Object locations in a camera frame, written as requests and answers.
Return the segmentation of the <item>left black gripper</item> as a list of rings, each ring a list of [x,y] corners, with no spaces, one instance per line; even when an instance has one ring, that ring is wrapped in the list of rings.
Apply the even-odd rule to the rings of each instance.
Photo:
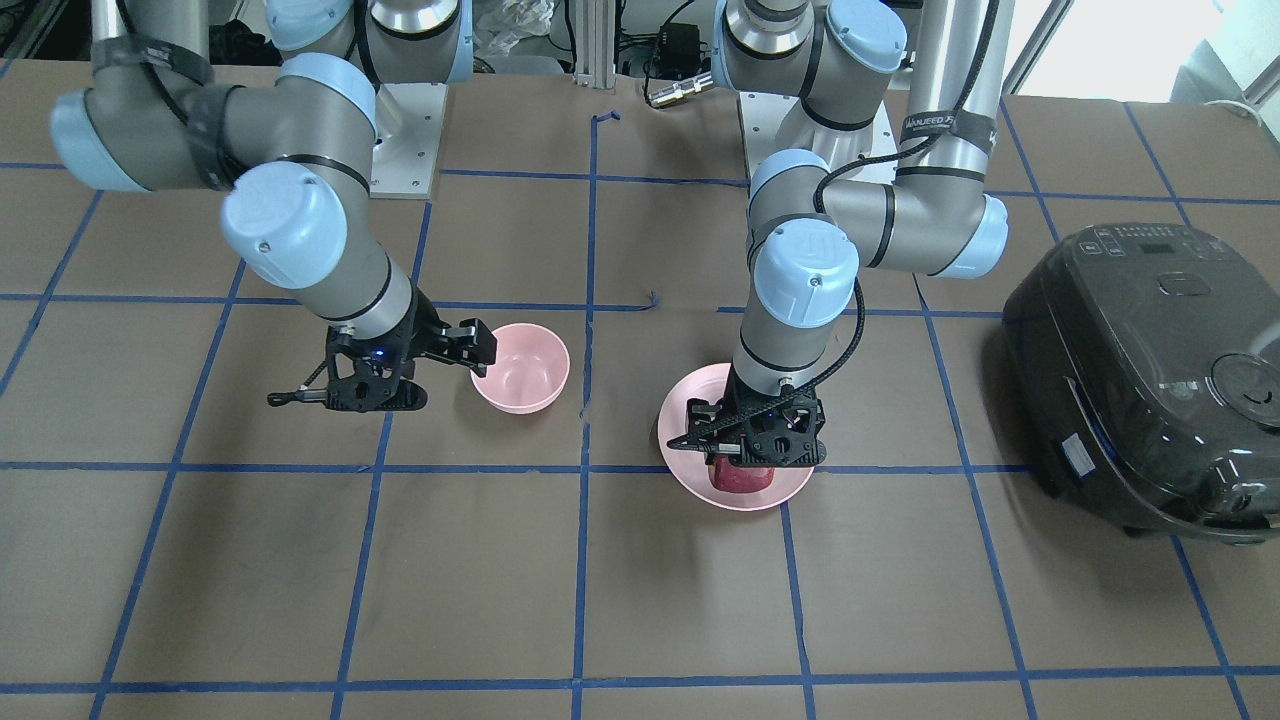
[[[730,370],[718,401],[686,401],[687,430],[666,446],[701,452],[708,466],[724,460],[735,468],[814,468],[827,457],[818,438],[826,424],[822,401],[814,388],[782,391],[762,395]]]

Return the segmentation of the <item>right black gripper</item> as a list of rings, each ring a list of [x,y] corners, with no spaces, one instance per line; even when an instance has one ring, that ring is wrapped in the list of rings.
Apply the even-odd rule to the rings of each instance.
[[[351,332],[329,328],[325,360],[297,389],[268,395],[268,405],[321,404],[339,413],[417,411],[426,407],[428,392],[412,382],[416,359],[465,366],[475,377],[486,377],[497,351],[498,338],[484,322],[466,319],[451,325],[416,290],[404,316],[384,334],[357,340]]]

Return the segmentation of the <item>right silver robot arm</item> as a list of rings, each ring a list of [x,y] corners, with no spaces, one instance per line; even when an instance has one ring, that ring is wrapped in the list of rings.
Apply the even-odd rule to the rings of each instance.
[[[440,319],[372,237],[378,90],[474,70],[468,1],[270,1],[283,63],[273,86],[219,85],[204,1],[93,1],[93,86],[50,115],[58,156],[95,190],[224,193],[221,233],[246,266],[326,323],[311,380],[279,407],[411,411],[421,357],[485,377],[497,340]]]

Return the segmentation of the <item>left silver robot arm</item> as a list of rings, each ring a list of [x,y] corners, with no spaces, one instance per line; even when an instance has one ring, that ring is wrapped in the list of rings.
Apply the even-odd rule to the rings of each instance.
[[[986,192],[1014,5],[927,1],[914,35],[882,1],[721,1],[712,78],[796,99],[753,172],[750,295],[718,401],[690,398],[673,451],[737,468],[826,457],[818,386],[864,268],[973,279],[998,261]]]

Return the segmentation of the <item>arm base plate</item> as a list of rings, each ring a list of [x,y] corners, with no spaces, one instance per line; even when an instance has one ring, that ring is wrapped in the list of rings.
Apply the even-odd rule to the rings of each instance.
[[[379,88],[369,181],[374,199],[431,197],[448,95],[449,87],[440,83],[387,83]]]
[[[832,129],[810,118],[797,97],[751,92],[739,95],[742,142],[746,156],[750,205],[756,196],[756,173],[767,158],[799,149],[815,154],[828,170],[837,170],[861,158],[890,155],[897,150],[886,101],[876,102],[870,123],[860,129]],[[852,169],[833,179],[823,191],[823,208],[851,215],[856,208],[870,209],[877,201],[881,213],[896,209],[893,187],[896,161]]]

